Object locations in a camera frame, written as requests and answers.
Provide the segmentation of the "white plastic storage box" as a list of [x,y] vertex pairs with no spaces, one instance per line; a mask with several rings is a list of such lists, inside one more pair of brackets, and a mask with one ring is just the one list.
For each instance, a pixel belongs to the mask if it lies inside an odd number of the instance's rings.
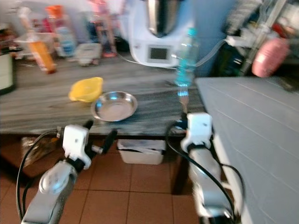
[[128,164],[158,165],[166,152],[164,140],[119,140],[117,149]]

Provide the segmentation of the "clear bottle orange cap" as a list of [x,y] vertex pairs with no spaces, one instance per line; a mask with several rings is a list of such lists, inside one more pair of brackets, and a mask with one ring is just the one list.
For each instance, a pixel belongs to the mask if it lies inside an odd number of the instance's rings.
[[45,7],[49,18],[51,31],[55,34],[60,45],[62,56],[73,61],[77,47],[76,38],[73,36],[72,28],[69,26],[69,19],[59,5]]

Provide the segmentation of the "white milk carton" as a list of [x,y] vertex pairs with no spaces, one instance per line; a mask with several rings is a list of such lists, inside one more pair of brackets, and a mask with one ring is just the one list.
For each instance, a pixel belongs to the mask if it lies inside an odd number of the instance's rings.
[[30,13],[31,10],[28,7],[18,7],[16,10],[17,16],[21,20],[21,23],[23,24],[23,27],[27,30],[28,34],[34,34],[36,30],[34,30],[34,27],[32,25],[32,22],[30,20]]

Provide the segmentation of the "large clear plastic container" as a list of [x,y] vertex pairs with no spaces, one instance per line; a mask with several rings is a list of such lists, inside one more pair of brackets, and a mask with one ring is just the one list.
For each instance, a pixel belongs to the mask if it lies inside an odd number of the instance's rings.
[[[52,33],[36,33],[39,39],[46,45],[50,55],[54,54],[54,38]],[[21,57],[33,58],[33,54],[29,48],[28,35],[19,36],[14,40],[21,47]]]

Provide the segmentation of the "clear water bottle teal cap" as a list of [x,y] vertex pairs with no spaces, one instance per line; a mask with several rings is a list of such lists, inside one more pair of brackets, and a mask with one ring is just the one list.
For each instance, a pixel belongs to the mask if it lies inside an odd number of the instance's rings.
[[176,86],[190,87],[192,85],[199,49],[197,31],[195,28],[190,27],[178,47],[177,76],[174,79]]

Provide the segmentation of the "round steel plate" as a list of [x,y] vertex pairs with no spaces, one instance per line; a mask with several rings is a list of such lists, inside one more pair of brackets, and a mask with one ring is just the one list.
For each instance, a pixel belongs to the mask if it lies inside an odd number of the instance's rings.
[[91,104],[94,118],[106,122],[117,122],[131,117],[137,110],[137,99],[124,91],[111,91],[102,94]]

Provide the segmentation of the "black bag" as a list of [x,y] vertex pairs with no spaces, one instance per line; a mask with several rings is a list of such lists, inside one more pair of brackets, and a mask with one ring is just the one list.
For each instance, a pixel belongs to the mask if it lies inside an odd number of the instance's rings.
[[208,77],[248,76],[250,72],[240,73],[242,64],[245,62],[245,54],[248,51],[248,48],[231,46],[225,42],[216,54]]

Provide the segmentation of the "white power adapter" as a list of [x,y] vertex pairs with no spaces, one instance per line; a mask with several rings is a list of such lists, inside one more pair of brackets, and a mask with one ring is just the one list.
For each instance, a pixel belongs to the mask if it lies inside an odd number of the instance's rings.
[[241,34],[241,36],[228,35],[225,39],[228,45],[233,47],[250,48],[256,43],[257,35],[253,33]]

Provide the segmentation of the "pink rounded bag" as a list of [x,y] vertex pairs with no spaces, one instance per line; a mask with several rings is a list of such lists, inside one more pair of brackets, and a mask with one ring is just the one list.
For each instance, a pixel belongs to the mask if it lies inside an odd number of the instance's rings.
[[257,51],[252,64],[252,73],[257,77],[269,77],[278,69],[290,52],[290,43],[285,38],[265,41]]

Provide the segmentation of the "white kitchen machine steel jug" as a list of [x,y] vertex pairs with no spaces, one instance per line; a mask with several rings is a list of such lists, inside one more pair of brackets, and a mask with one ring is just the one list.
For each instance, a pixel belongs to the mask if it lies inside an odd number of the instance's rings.
[[132,0],[128,42],[133,58],[145,66],[174,68],[187,30],[194,26],[192,0]]

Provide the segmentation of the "steel fork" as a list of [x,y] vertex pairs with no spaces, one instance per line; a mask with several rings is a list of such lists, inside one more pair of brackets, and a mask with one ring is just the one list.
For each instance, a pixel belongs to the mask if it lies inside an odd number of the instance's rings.
[[182,105],[182,112],[186,116],[186,114],[188,113],[188,103],[189,103],[188,87],[179,87],[177,95]]

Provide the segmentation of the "white tray dark rim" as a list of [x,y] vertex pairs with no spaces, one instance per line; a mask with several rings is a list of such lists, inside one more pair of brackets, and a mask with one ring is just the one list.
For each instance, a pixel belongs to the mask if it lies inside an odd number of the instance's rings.
[[0,56],[0,95],[7,94],[15,89],[13,72],[14,67],[11,54],[2,54]]

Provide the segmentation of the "yellow plastic bowl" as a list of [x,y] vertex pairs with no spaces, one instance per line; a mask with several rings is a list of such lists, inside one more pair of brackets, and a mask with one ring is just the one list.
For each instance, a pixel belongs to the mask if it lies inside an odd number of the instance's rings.
[[72,84],[68,98],[73,102],[94,102],[103,91],[103,78],[90,77]]

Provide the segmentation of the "orange sauce squeeze bottle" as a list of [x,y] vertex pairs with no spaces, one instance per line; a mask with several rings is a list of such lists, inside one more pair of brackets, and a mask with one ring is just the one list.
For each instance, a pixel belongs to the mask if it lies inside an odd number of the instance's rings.
[[45,43],[33,30],[27,32],[27,43],[32,55],[36,58],[39,68],[47,74],[56,72],[55,64]]

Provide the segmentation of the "white folding table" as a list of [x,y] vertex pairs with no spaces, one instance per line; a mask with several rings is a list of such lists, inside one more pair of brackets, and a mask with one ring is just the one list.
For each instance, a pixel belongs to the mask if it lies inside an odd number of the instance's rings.
[[201,77],[216,151],[246,186],[243,224],[299,224],[299,92],[275,77]]

